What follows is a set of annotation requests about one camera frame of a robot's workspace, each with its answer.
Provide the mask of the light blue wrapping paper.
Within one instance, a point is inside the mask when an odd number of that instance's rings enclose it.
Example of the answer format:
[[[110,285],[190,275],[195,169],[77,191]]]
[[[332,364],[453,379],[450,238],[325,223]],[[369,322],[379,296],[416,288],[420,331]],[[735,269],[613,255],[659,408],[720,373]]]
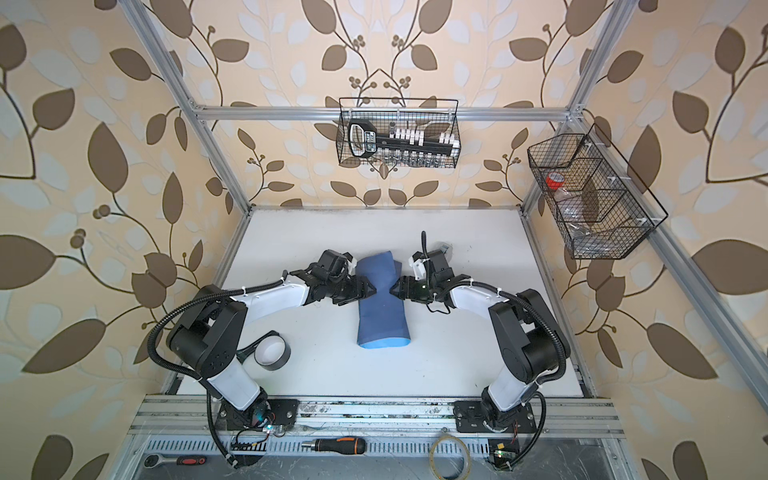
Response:
[[[390,293],[401,277],[402,264],[391,251],[360,260],[356,273],[376,289],[372,296],[358,302],[357,344],[364,349],[405,347],[411,338],[404,301]]]

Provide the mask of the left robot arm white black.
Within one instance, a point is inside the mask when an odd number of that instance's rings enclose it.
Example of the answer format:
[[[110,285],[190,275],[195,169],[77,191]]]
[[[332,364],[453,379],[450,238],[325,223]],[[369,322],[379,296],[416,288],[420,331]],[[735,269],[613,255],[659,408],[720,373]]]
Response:
[[[375,286],[353,273],[353,257],[334,250],[277,281],[224,290],[209,285],[167,313],[147,335],[147,354],[163,369],[187,376],[234,410],[237,422],[261,427],[275,421],[268,396],[246,372],[239,342],[249,322],[329,298],[344,306],[372,297]]]

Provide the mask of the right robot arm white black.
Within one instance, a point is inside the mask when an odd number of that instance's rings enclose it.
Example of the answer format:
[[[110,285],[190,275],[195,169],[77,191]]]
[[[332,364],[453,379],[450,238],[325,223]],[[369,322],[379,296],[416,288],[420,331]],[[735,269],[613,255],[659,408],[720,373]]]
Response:
[[[439,303],[442,314],[461,310],[490,322],[504,367],[483,389],[480,408],[488,429],[508,429],[542,385],[567,371],[571,347],[549,306],[534,289],[513,294],[456,275],[437,250],[415,253],[410,265],[414,274],[400,277],[392,295],[426,306]]]

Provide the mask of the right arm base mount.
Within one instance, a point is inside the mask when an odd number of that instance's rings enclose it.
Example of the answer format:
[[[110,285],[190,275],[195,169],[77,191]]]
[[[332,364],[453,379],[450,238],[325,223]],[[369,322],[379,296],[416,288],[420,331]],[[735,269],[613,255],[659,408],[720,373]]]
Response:
[[[480,400],[462,400],[453,403],[453,415],[459,433],[534,433],[537,429],[530,405],[498,413]]]

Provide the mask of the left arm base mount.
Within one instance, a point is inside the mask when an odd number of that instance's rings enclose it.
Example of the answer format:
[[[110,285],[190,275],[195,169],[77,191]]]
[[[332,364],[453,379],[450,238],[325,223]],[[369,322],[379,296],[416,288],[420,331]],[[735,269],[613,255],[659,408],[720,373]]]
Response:
[[[256,400],[245,410],[238,410],[223,400],[217,414],[217,426],[228,431],[246,429],[262,431],[268,426],[287,430],[297,420],[299,404],[299,400],[293,398],[268,398]]]

